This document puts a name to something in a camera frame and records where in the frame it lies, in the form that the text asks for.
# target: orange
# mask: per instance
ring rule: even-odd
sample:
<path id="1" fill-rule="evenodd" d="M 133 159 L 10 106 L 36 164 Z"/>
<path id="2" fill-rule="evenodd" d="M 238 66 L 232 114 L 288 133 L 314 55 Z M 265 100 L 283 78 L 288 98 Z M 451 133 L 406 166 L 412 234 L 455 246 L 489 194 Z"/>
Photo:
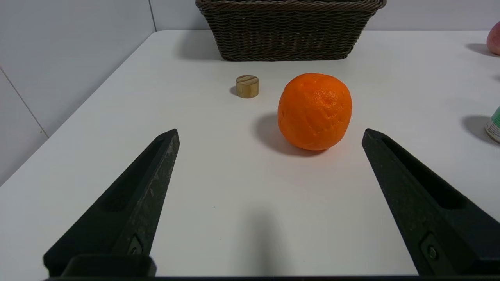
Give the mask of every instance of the orange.
<path id="1" fill-rule="evenodd" d="M 284 88 L 278 126 L 293 145 L 322 151 L 344 137 L 352 112 L 351 93 L 342 81 L 330 75 L 305 73 Z"/>

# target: can label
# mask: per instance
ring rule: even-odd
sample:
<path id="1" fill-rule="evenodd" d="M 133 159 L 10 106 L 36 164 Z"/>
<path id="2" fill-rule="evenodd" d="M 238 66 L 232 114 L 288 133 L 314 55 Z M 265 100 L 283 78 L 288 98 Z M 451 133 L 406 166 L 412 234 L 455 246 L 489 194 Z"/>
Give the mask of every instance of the can label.
<path id="1" fill-rule="evenodd" d="M 491 120 L 486 123 L 486 133 L 500 143 L 500 107 L 496 109 Z"/>

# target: woven basket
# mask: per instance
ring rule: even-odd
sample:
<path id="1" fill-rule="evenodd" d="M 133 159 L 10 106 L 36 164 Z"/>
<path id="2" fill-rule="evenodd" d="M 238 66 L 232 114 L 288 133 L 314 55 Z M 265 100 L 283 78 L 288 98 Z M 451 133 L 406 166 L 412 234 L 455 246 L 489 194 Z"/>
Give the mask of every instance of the woven basket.
<path id="1" fill-rule="evenodd" d="M 227 61 L 345 59 L 386 0 L 196 0 Z"/>

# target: white wall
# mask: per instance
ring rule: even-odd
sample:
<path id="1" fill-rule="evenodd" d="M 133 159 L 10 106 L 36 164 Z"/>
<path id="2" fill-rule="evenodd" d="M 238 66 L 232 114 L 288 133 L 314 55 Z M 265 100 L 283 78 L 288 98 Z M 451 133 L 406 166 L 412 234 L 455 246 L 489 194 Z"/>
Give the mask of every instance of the white wall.
<path id="1" fill-rule="evenodd" d="M 151 0 L 156 28 L 208 29 L 194 0 Z M 500 21 L 500 0 L 387 0 L 367 30 L 490 30 Z"/>
<path id="2" fill-rule="evenodd" d="M 0 71 L 0 186 L 47 136 Z"/>
<path id="3" fill-rule="evenodd" d="M 0 185 L 154 31 L 148 0 L 0 0 Z"/>

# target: apple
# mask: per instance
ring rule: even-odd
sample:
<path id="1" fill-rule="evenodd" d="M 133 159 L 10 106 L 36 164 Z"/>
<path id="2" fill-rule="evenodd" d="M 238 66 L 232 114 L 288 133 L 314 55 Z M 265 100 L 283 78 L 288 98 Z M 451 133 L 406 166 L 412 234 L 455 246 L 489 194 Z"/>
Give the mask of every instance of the apple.
<path id="1" fill-rule="evenodd" d="M 486 45 L 490 52 L 500 56 L 500 21 L 489 32 Z"/>

